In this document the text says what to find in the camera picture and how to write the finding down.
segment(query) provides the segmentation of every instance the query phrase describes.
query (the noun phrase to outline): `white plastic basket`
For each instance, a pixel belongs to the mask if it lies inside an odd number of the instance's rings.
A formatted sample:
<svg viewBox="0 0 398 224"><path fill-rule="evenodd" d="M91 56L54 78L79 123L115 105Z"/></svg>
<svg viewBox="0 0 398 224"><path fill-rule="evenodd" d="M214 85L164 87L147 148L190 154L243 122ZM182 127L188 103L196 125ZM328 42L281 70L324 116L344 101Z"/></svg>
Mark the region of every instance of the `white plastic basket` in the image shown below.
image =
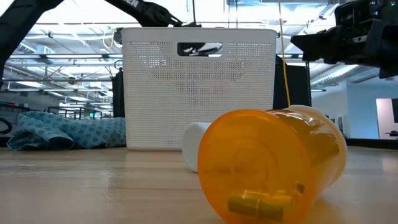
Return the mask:
<svg viewBox="0 0 398 224"><path fill-rule="evenodd" d="M122 31L127 147L180 150L192 122L272 108L277 34L266 29ZM180 42L219 42L220 57L181 57Z"/></svg>

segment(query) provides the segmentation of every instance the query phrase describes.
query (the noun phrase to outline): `ceiling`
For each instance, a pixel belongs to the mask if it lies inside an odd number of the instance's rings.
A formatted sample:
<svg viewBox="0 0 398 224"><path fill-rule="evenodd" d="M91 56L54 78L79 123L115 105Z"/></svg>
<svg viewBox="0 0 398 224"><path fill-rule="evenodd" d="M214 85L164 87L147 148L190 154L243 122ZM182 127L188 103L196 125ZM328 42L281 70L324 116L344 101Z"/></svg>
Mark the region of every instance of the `ceiling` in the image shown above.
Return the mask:
<svg viewBox="0 0 398 224"><path fill-rule="evenodd" d="M2 0L2 2L0 14L6 10L12 0ZM155 0L153 2L166 7L181 21L193 20L191 0ZM227 5L225 0L196 0L197 22L203 27L274 29L280 32L277 1L238 0L234 2L231 0L231 2L233 3ZM283 40L285 54L301 54L302 52L290 43L290 37L297 34L312 34L333 27L335 25L333 12L336 6L337 4L328 4L327 0L282 1L283 38L278 38L276 53L281 53ZM319 19L321 13L326 19ZM139 26L133 17L106 1L64 0L61 5L42 15L15 54L37 54L39 49L49 55L68 54L68 58L52 58L51 65L37 62L34 58L11 58L7 65L15 69L8 69L8 72L4 74L4 79L24 78L33 82L40 79L60 81L69 78L97 80L96 82L78 82L74 85L67 82L41 84L46 88L58 89L104 89L104 93L110 93L105 96L102 94L100 97L98 97L98 92L80 94L90 101L104 101L104 98L110 98L112 95L111 91L108 91L111 89L109 77L115 76L118 67L121 66L118 61L122 48L113 42L113 33L118 27ZM30 52L29 49L34 49L36 52ZM115 58L83 59L78 57L81 54L111 54ZM304 65L300 59L288 58L287 62L293 65ZM330 70L333 68L338 70L335 65L311 63L313 81L325 78L328 72L330 75ZM9 87L32 88L20 83L11 83ZM58 97L64 96L68 96L68 93L58 93Z"/></svg>

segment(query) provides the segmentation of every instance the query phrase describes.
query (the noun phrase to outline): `table surface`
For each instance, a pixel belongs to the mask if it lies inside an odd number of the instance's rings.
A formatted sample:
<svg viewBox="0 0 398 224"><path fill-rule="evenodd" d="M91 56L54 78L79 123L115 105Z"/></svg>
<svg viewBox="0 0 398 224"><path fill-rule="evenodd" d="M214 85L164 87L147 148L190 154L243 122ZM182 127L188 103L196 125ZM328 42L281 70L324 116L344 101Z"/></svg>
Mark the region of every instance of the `table surface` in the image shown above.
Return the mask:
<svg viewBox="0 0 398 224"><path fill-rule="evenodd" d="M398 151L352 147L306 223L396 223ZM1 223L223 223L180 152L0 151Z"/></svg>

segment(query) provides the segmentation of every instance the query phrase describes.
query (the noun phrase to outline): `blue patterned cloth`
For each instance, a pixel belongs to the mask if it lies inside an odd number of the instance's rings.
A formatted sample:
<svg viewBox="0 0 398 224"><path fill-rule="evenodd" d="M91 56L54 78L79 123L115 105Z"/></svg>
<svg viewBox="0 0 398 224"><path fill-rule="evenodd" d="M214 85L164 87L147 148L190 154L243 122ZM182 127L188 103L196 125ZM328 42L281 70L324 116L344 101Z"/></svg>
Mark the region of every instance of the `blue patterned cloth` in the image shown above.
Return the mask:
<svg viewBox="0 0 398 224"><path fill-rule="evenodd" d="M20 113L7 143L13 151L35 149L92 149L126 145L124 118L69 120L62 116L30 111Z"/></svg>

